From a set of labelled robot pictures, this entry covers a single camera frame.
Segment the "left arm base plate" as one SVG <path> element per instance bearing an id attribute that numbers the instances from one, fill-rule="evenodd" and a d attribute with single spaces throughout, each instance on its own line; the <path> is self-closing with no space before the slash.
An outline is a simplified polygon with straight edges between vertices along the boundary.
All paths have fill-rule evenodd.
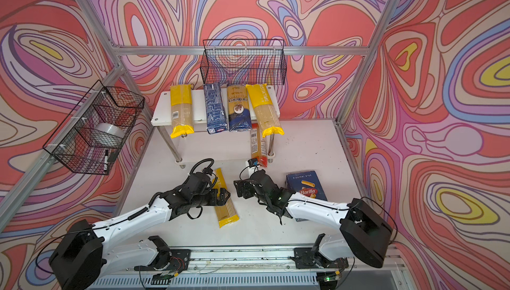
<path id="1" fill-rule="evenodd" d="M 191 257 L 190 249 L 172 249 L 159 252 L 151 267 L 155 270 L 186 271 Z"/>

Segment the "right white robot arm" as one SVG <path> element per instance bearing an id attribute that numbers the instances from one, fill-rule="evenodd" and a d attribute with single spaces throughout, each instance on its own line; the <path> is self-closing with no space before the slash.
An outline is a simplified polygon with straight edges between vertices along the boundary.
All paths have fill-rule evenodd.
<path id="1" fill-rule="evenodd" d="M 381 268 L 391 244 L 393 228 L 361 198 L 335 203 L 279 187 L 264 170 L 234 181 L 237 196 L 256 197 L 279 218 L 301 219 L 339 231 L 316 240 L 316 254 L 323 260 L 353 256 L 370 267 Z"/>

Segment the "dark blue spaghetti bag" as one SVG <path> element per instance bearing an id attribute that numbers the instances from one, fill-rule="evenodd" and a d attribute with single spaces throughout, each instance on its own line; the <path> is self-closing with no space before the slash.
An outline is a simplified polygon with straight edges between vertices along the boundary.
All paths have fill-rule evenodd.
<path id="1" fill-rule="evenodd" d="M 249 131 L 252 129 L 248 92 L 244 85 L 227 87 L 229 131 Z"/>

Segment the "red spaghetti bag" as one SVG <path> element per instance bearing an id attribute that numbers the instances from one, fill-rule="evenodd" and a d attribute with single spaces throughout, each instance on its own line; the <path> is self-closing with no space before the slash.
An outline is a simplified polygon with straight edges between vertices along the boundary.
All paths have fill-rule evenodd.
<path id="1" fill-rule="evenodd" d="M 251 158 L 256 158 L 261 167 L 268 166 L 268 152 L 266 139 L 262 136 L 262 129 L 257 123 L 252 124 L 250 130 Z"/>

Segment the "blue Barilla pasta box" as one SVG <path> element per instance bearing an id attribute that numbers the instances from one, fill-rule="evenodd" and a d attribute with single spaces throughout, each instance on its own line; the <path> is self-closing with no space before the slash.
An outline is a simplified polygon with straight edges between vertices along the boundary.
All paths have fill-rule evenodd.
<path id="1" fill-rule="evenodd" d="M 323 201 L 328 200 L 317 173 L 314 170 L 287 174 L 286 187 L 307 198 Z"/>

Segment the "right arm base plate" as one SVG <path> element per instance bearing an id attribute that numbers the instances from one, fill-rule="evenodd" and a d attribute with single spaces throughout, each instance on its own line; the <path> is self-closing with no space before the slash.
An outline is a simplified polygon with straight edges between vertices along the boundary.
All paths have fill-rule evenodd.
<path id="1" fill-rule="evenodd" d="M 295 247 L 294 255 L 290 259 L 296 264 L 296 268 L 303 269 L 335 269 L 343 271 L 349 267 L 347 258 L 330 260 L 311 247 Z"/>

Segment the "blue spaghetti box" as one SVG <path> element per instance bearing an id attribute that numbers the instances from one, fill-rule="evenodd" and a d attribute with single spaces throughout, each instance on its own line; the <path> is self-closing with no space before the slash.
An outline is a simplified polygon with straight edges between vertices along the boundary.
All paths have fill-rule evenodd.
<path id="1" fill-rule="evenodd" d="M 207 132 L 210 135 L 228 130 L 228 119 L 224 110 L 219 83 L 204 85 Z"/>

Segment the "yellow spaghetti bag long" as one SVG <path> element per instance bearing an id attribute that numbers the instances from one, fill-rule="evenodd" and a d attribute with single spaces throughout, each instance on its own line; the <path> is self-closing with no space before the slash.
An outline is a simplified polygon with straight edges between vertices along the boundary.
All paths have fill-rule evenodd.
<path id="1" fill-rule="evenodd" d="M 174 85 L 171 87 L 171 138 L 186 137 L 195 132 L 193 118 L 193 87 Z"/>

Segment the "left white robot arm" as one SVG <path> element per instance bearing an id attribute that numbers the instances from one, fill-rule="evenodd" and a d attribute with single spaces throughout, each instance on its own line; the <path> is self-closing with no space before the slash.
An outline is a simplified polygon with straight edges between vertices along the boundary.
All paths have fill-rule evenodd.
<path id="1" fill-rule="evenodd" d="M 127 268 L 142 266 L 166 270 L 172 253 L 159 236 L 127 244 L 126 240 L 175 218 L 193 208 L 224 206 L 231 194 L 215 188 L 216 175 L 193 173 L 166 192 L 155 193 L 135 210 L 94 224 L 73 224 L 49 258 L 49 265 L 62 289 L 86 289 L 98 278 Z"/>

